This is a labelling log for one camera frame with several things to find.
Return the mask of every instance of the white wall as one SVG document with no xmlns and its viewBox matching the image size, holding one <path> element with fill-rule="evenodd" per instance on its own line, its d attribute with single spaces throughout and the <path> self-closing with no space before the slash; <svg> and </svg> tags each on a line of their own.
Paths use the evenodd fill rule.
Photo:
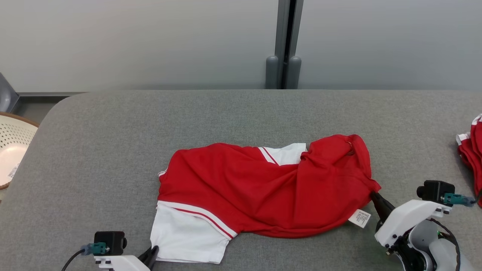
<svg viewBox="0 0 482 271">
<path fill-rule="evenodd" d="M 277 8 L 277 0 L 2 0 L 0 72 L 18 93 L 264 88 Z"/>
<path fill-rule="evenodd" d="M 298 88 L 482 91 L 482 1 L 304 0 Z"/>
</svg>

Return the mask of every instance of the black cable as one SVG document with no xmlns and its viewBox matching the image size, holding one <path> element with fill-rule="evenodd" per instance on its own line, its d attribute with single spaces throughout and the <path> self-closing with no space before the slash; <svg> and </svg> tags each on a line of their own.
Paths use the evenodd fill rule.
<svg viewBox="0 0 482 271">
<path fill-rule="evenodd" d="M 446 226 L 442 225 L 440 222 L 436 221 L 435 219 L 431 218 L 430 221 L 434 222 L 435 224 L 439 225 L 442 229 L 444 229 L 450 236 L 452 237 L 452 241 L 455 245 L 455 253 L 457 253 L 457 265 L 455 267 L 455 271 L 460 271 L 460 247 L 458 246 L 457 239 L 455 238 L 455 235 L 447 229 Z"/>
<path fill-rule="evenodd" d="M 79 251 L 77 251 L 74 255 L 72 255 L 72 257 L 70 257 L 70 259 L 68 259 L 68 261 L 65 263 L 64 267 L 62 268 L 62 271 L 65 271 L 65 269 L 67 269 L 67 266 L 70 264 L 70 262 L 75 258 L 77 257 L 80 253 L 84 252 L 85 249 L 81 249 Z"/>
<path fill-rule="evenodd" d="M 479 191 L 479 195 L 475 198 L 475 200 L 470 203 L 478 203 L 479 200 L 481 199 L 481 196 L 482 196 L 482 189 Z"/>
</svg>

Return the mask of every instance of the teal connector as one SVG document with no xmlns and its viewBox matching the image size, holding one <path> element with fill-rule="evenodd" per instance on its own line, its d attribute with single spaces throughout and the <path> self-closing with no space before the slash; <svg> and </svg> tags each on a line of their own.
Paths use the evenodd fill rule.
<svg viewBox="0 0 482 271">
<path fill-rule="evenodd" d="M 104 242 L 83 245 L 81 249 L 85 250 L 82 255 L 105 254 L 109 251 L 109 247 Z"/>
<path fill-rule="evenodd" d="M 454 204 L 454 205 L 459 204 L 467 207 L 472 207 L 474 205 L 473 201 L 474 201 L 474 198 L 466 197 L 460 194 L 445 193 L 443 195 L 444 204 Z"/>
</svg>

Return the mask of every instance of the red stripe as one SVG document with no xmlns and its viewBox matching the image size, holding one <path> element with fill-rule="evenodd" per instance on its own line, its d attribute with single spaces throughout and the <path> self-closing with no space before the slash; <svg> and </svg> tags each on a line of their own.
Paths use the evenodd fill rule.
<svg viewBox="0 0 482 271">
<path fill-rule="evenodd" d="M 179 208 L 174 208 L 176 210 L 179 210 L 179 211 L 182 211 L 182 212 L 186 212 L 186 213 L 192 213 L 192 214 L 197 214 L 197 215 L 201 215 L 207 219 L 209 219 L 213 224 L 215 224 L 220 230 L 222 230 L 225 234 L 227 234 L 229 237 L 231 237 L 231 239 L 233 239 L 233 237 L 231 236 L 231 234 L 229 234 L 227 231 L 225 231 L 222 227 L 220 227 L 216 222 L 214 222 L 214 220 L 212 220 L 210 217 L 208 217 L 207 215 L 203 214 L 203 213 L 198 213 L 198 212 L 193 212 L 193 211 L 189 211 L 189 210 L 184 210 L 184 209 L 179 209 Z"/>
<path fill-rule="evenodd" d="M 278 163 L 276 163 L 276 160 L 274 160 L 274 158 L 271 156 L 271 154 L 269 154 L 269 152 L 265 149 L 265 147 L 262 147 L 262 148 L 265 150 L 265 152 L 268 154 L 268 156 L 273 160 L 273 162 L 274 162 L 276 165 L 278 165 Z"/>
</svg>

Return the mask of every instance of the clothing label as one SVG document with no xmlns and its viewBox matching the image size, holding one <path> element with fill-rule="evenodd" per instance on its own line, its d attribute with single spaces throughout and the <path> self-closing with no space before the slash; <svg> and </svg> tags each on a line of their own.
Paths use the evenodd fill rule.
<svg viewBox="0 0 482 271">
<path fill-rule="evenodd" d="M 348 221 L 351 223 L 360 226 L 362 228 L 365 228 L 366 223 L 368 223 L 368 220 L 370 219 L 372 215 L 362 211 L 360 209 L 357 209 L 350 218 L 348 218 Z"/>
</svg>

